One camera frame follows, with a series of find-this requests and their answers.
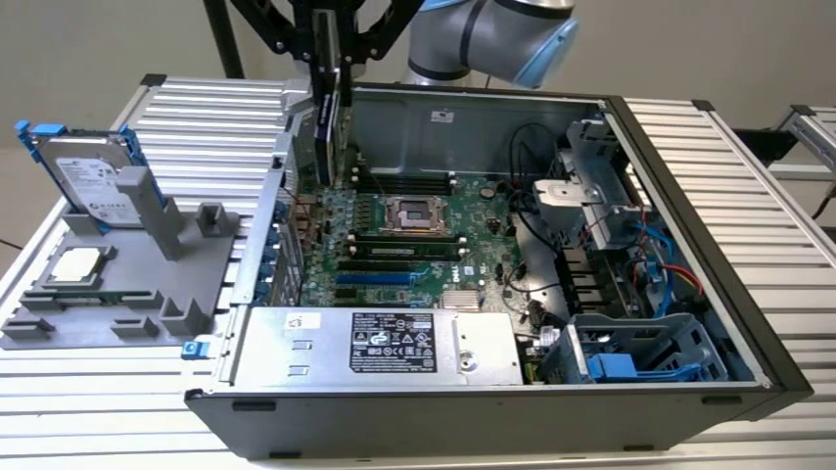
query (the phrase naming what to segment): green motherboard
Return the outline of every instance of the green motherboard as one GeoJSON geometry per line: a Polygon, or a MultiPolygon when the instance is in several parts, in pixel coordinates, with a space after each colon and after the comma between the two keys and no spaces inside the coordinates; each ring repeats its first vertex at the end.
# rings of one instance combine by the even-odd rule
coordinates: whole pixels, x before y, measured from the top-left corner
{"type": "MultiPolygon", "coordinates": [[[[526,300],[506,289],[502,274],[498,274],[512,272],[520,262],[520,252],[514,229],[509,227],[508,200],[496,191],[496,184],[481,176],[457,176],[449,195],[401,196],[385,193],[382,188],[378,194],[368,194],[360,193],[348,181],[337,183],[334,188],[316,189],[312,174],[302,172],[300,200],[312,204],[305,204],[296,212],[296,216],[308,219],[298,228],[304,252],[300,304],[432,308],[444,306],[440,300],[445,291],[476,291],[480,311],[522,312],[526,300]],[[345,261],[354,259],[349,251],[352,236],[374,237],[390,228],[386,201],[393,198],[402,201],[425,198],[437,202],[442,208],[438,211],[440,224],[446,234],[442,238],[453,237],[458,242],[464,238],[465,241],[453,246],[452,258],[409,258],[408,285],[346,283],[345,277],[338,282],[340,276],[346,275],[345,261]]],[[[440,245],[432,244],[432,238],[426,241],[426,244],[389,244],[400,247],[396,249],[372,248],[374,253],[392,256],[386,260],[365,261],[365,267],[374,263],[384,271],[380,275],[385,276],[385,266],[400,259],[400,254],[446,257],[446,253],[437,253],[440,245]]]]}

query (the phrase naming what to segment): blue cable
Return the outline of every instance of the blue cable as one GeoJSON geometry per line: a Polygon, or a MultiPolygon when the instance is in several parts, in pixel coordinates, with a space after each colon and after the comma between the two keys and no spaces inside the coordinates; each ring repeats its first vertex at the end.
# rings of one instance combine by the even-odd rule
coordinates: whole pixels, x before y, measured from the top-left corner
{"type": "MultiPolygon", "coordinates": [[[[660,242],[662,242],[665,244],[665,248],[668,248],[668,262],[673,262],[674,259],[674,241],[668,238],[665,235],[662,235],[660,233],[658,230],[656,230],[653,227],[648,227],[646,225],[642,225],[641,223],[633,223],[633,228],[637,228],[638,230],[644,230],[644,233],[646,233],[650,237],[653,237],[654,239],[657,239],[660,242]]],[[[658,309],[656,310],[656,313],[653,314],[653,318],[661,318],[662,316],[665,316],[665,313],[668,312],[668,308],[670,307],[670,302],[673,301],[673,296],[674,296],[674,277],[666,273],[665,274],[668,277],[668,283],[665,285],[665,294],[662,295],[662,302],[658,305],[658,309]]]]}
{"type": "Polygon", "coordinates": [[[686,364],[674,370],[638,371],[637,378],[645,382],[684,382],[702,369],[700,364],[686,364]]]}

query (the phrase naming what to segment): robotic arm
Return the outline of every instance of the robotic arm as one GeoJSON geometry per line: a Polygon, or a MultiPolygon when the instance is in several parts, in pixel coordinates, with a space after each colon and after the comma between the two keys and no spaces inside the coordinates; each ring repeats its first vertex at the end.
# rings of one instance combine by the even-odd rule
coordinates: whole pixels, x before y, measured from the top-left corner
{"type": "Polygon", "coordinates": [[[577,32],[574,0],[426,0],[413,20],[405,83],[461,85],[470,70],[540,88],[577,32]]]}

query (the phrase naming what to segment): hard drive label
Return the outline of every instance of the hard drive label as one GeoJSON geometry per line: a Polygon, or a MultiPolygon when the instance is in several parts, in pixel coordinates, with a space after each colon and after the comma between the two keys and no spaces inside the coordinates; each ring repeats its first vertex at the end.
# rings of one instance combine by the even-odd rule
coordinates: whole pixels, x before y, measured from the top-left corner
{"type": "Polygon", "coordinates": [[[352,371],[437,372],[432,313],[353,314],[352,371]]]}
{"type": "Polygon", "coordinates": [[[130,198],[116,189],[118,174],[98,159],[54,159],[64,180],[92,217],[113,225],[141,224],[130,198]]]}

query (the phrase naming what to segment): blue tab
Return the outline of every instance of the blue tab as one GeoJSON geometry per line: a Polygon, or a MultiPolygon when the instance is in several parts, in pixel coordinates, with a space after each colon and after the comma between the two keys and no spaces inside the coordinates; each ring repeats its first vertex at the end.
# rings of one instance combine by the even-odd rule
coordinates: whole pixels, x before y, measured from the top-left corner
{"type": "Polygon", "coordinates": [[[636,379],[638,373],[629,354],[600,353],[589,357],[589,375],[596,381],[621,381],[636,379]]]}
{"type": "Polygon", "coordinates": [[[201,341],[186,341],[180,350],[182,360],[200,360],[209,358],[209,343],[201,341]]]}
{"type": "Polygon", "coordinates": [[[54,122],[45,122],[34,126],[32,129],[32,134],[34,135],[61,135],[66,132],[66,126],[54,122]]]}

